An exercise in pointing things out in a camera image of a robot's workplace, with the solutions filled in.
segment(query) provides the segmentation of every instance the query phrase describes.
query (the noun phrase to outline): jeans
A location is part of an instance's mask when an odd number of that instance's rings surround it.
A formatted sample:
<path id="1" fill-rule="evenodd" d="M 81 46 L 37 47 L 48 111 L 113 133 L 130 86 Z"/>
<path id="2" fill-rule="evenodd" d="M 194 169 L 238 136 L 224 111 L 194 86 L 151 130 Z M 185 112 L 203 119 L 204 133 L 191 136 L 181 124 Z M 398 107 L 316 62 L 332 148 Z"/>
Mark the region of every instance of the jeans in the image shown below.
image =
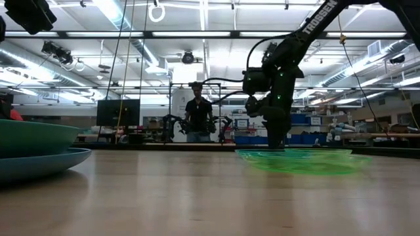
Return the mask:
<path id="1" fill-rule="evenodd" d="M 186 134 L 187 142 L 210 142 L 210 135 L 200 136 L 201 132 L 189 132 Z"/>

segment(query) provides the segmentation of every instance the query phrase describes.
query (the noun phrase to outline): transparent green plate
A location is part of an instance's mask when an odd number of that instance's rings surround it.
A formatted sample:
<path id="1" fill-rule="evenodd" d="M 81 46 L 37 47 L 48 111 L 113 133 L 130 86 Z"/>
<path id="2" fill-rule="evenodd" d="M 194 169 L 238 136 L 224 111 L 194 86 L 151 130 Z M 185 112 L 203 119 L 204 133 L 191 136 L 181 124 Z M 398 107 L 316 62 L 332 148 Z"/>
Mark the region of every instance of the transparent green plate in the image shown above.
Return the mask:
<path id="1" fill-rule="evenodd" d="M 311 153 L 284 150 L 236 150 L 236 153 L 254 167 L 275 172 L 301 174 L 350 174 L 360 171 L 371 163 L 371 158 L 328 151 Z"/>

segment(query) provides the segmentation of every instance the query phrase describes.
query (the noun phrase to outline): table surface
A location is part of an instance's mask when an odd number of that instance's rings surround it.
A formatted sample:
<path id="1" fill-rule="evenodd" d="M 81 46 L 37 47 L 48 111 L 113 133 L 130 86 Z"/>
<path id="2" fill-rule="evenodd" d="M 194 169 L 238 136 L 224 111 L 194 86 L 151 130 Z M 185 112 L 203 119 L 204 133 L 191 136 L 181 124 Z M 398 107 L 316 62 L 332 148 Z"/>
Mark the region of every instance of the table surface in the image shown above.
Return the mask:
<path id="1" fill-rule="evenodd" d="M 0 235 L 418 235 L 420 161 L 359 174 L 248 166 L 235 153 L 93 151 L 71 170 L 0 189 Z"/>

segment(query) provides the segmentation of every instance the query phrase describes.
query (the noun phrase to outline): black robotic arm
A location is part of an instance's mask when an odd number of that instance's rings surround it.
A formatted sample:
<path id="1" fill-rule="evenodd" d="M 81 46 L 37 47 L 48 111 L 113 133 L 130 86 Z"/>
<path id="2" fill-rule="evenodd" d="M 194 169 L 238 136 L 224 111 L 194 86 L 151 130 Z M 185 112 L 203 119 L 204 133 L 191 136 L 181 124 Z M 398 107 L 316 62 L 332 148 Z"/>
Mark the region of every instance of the black robotic arm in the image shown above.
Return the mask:
<path id="1" fill-rule="evenodd" d="M 247 70 L 243 72 L 242 89 L 250 97 L 245 108 L 250 117 L 263 116 L 270 148 L 281 148 L 284 136 L 291 128 L 290 111 L 295 80 L 304 77 L 299 63 L 311 43 L 349 5 L 377 2 L 378 0 L 326 0 L 301 29 L 285 37 L 261 68 L 249 68 L 248 59 Z M 420 1 L 379 0 L 379 3 L 395 12 L 420 50 Z M 253 96 L 256 92 L 268 91 L 270 94 L 262 100 Z"/>

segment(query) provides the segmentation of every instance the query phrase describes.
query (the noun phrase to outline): blue bin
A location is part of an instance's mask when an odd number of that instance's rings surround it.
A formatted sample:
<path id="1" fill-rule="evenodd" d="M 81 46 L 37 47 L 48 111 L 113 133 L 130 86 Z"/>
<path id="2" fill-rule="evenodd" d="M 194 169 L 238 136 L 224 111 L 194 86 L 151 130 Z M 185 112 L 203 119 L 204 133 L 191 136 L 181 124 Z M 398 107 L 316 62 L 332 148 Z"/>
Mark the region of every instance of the blue bin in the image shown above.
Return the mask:
<path id="1" fill-rule="evenodd" d="M 235 143 L 236 144 L 250 144 L 250 137 L 248 136 L 235 136 Z"/>
<path id="2" fill-rule="evenodd" d="M 315 140 L 318 142 L 326 142 L 327 136 L 322 134 L 302 134 L 302 144 L 315 144 Z"/>
<path id="3" fill-rule="evenodd" d="M 268 144 L 267 137 L 249 137 L 251 144 Z"/>
<path id="4" fill-rule="evenodd" d="M 286 144 L 302 144 L 302 137 L 300 134 L 292 134 L 291 138 L 286 138 Z"/>
<path id="5" fill-rule="evenodd" d="M 292 124 L 307 124 L 308 119 L 305 114 L 291 114 Z"/>

